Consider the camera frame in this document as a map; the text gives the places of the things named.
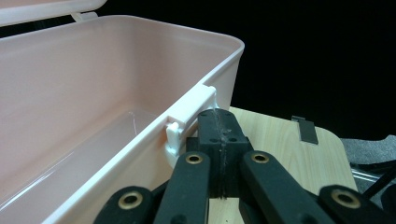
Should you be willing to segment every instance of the white plastic hinge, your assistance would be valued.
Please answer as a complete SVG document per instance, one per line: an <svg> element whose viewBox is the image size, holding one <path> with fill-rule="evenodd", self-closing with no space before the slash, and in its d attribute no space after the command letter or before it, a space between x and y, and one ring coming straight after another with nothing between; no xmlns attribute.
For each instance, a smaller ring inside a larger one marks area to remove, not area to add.
<svg viewBox="0 0 396 224"><path fill-rule="evenodd" d="M71 16L73 17L73 19L75 21L87 21L89 19L94 19L94 18L98 17L96 12L93 12L93 11L85 12L85 13L75 12L75 13L72 13Z"/></svg>
<svg viewBox="0 0 396 224"><path fill-rule="evenodd" d="M186 138L196 131L197 115L212 108L219 108L216 103L216 88L204 85L193 87L169 108L165 155L172 167L175 167L183 152Z"/></svg>

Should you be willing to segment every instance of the box hinge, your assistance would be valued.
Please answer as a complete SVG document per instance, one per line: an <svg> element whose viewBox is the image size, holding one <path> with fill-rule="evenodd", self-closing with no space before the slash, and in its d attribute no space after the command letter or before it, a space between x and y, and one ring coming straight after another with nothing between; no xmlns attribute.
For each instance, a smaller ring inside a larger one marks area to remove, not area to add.
<svg viewBox="0 0 396 224"><path fill-rule="evenodd" d="M84 12L84 13L74 12L71 14L71 16L73 17L73 19L75 21L87 21L87 20L94 19L94 18L98 17L96 12L94 12L94 11Z"/></svg>
<svg viewBox="0 0 396 224"><path fill-rule="evenodd" d="M177 158L185 150L186 137L196 132L197 115L211 108L219 108L216 88L197 85L168 109L165 155L172 167L175 167Z"/></svg>
<svg viewBox="0 0 396 224"><path fill-rule="evenodd" d="M314 122L297 116L291 116L291 120L298 123L301 141L318 145L318 137Z"/></svg>

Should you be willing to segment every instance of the black background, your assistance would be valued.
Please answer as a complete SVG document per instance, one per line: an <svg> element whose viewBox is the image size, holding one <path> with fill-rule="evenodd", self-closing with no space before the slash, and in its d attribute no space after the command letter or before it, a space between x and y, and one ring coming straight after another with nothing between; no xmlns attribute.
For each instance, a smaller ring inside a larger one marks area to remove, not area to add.
<svg viewBox="0 0 396 224"><path fill-rule="evenodd" d="M396 134L395 1L108 0L95 12L241 39L246 47L232 106L282 119L304 117L341 138Z"/></svg>

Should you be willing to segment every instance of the plastic storage box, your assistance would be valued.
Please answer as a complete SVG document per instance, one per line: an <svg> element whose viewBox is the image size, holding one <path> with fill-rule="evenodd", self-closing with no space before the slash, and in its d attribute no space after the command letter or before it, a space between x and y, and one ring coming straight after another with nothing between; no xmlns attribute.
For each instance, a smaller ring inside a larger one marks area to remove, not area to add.
<svg viewBox="0 0 396 224"><path fill-rule="evenodd" d="M27 2L3 1L1 25L77 22L0 39L0 223L92 223L118 189L170 177L165 148L177 155L199 111L229 108L244 44L79 14L103 1Z"/></svg>

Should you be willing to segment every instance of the light wood surface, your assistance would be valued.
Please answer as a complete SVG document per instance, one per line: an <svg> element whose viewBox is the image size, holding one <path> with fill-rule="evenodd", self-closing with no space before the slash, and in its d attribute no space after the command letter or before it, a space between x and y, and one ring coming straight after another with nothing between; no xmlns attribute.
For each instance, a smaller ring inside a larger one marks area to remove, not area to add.
<svg viewBox="0 0 396 224"><path fill-rule="evenodd" d="M230 111L253 148L272 154L304 189L317 195L334 184L357 189L344 145L333 133L316 127L318 145L313 145L300 141L297 122L235 107ZM209 223L244 223L238 199L211 199Z"/></svg>

